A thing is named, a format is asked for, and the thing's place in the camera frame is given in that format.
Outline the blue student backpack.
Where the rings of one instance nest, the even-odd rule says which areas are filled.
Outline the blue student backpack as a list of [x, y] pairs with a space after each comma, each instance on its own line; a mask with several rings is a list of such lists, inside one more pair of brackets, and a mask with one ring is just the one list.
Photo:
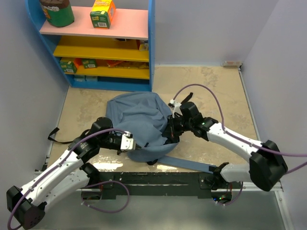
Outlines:
[[210, 165], [169, 157], [179, 143], [170, 143], [162, 136], [171, 110], [154, 92], [130, 92], [116, 96], [106, 104], [106, 117], [114, 128], [129, 131], [141, 150], [130, 151], [128, 157], [136, 162], [160, 163], [195, 171], [208, 172]]

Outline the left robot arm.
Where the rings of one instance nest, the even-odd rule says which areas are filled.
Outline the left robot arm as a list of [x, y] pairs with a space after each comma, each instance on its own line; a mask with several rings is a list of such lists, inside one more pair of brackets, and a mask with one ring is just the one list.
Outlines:
[[85, 186], [96, 187], [99, 176], [88, 161], [100, 149], [122, 151], [132, 141], [130, 133], [113, 128], [109, 118], [98, 118], [90, 129], [71, 141], [63, 154], [35, 179], [21, 187], [13, 185], [7, 190], [7, 209], [10, 212], [7, 229], [13, 229], [13, 219], [19, 223], [16, 229], [31, 229], [42, 220], [56, 200]]

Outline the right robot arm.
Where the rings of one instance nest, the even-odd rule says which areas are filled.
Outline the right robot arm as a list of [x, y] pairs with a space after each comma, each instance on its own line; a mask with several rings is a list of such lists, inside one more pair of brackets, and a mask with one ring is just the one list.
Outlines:
[[173, 112], [163, 132], [170, 142], [179, 142], [187, 131], [208, 142], [219, 144], [246, 161], [245, 164], [222, 163], [214, 167], [209, 178], [212, 189], [225, 188], [233, 182], [252, 182], [263, 191], [270, 191], [288, 172], [278, 146], [271, 140], [261, 142], [247, 138], [223, 126], [211, 117], [203, 117], [193, 102], [184, 104], [171, 100]]

